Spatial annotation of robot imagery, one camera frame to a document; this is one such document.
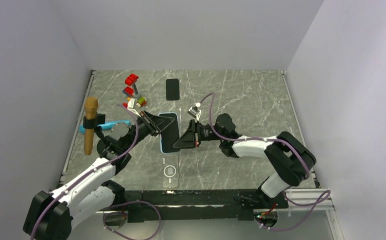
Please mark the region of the phone with blue case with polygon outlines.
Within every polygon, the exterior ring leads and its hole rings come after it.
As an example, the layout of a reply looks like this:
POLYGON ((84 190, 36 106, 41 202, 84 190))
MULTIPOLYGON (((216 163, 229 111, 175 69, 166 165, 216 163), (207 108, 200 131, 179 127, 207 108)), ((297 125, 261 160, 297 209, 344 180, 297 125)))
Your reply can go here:
POLYGON ((160 135, 160 149, 164 154, 171 154, 179 152, 179 148, 174 148, 173 144, 179 139, 179 124, 178 116, 175 112, 161 112, 158 114, 160 117, 170 117, 174 121, 163 130, 160 135))

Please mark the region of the clear magsafe phone case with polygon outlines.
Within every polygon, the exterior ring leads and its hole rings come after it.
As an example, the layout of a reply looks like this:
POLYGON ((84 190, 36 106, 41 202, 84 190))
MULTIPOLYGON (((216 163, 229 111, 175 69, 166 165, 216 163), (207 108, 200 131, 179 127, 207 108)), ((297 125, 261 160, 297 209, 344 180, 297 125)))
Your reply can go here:
POLYGON ((162 158, 162 187, 176 189, 179 187, 179 156, 169 154, 162 158))

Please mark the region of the black phone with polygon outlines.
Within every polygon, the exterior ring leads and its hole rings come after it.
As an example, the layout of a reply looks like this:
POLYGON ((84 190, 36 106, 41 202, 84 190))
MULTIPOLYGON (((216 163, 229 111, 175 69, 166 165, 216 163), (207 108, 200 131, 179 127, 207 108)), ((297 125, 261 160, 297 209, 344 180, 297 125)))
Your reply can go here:
POLYGON ((166 79, 166 100, 178 101, 180 99, 180 82, 178 78, 166 79))

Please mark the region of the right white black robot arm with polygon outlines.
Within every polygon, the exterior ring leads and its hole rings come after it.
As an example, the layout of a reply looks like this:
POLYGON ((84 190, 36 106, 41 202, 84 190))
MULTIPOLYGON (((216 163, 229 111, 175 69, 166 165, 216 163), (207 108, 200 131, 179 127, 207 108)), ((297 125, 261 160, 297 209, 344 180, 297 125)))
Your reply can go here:
POLYGON ((229 114, 221 114, 214 125, 190 120, 187 130, 173 143, 175 149, 193 149, 202 141, 220 141, 219 148, 227 157, 266 157, 275 173, 257 190, 257 203, 270 207, 276 196, 289 187, 297 187, 310 176, 316 164, 315 156, 291 133, 281 132, 269 138, 247 137, 236 132, 229 114))

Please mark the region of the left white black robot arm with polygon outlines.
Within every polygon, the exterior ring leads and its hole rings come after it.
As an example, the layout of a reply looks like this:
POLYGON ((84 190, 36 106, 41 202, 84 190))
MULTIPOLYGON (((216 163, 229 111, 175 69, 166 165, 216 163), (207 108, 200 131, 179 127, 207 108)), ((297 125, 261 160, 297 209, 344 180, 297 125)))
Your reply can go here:
POLYGON ((112 181, 130 161, 129 151, 147 136, 157 136, 175 117, 142 111, 131 124, 123 123, 109 135, 95 132, 99 157, 81 174, 51 192, 40 191, 30 205, 23 231, 34 240, 66 240, 81 222, 101 209, 118 210, 124 188, 112 181))

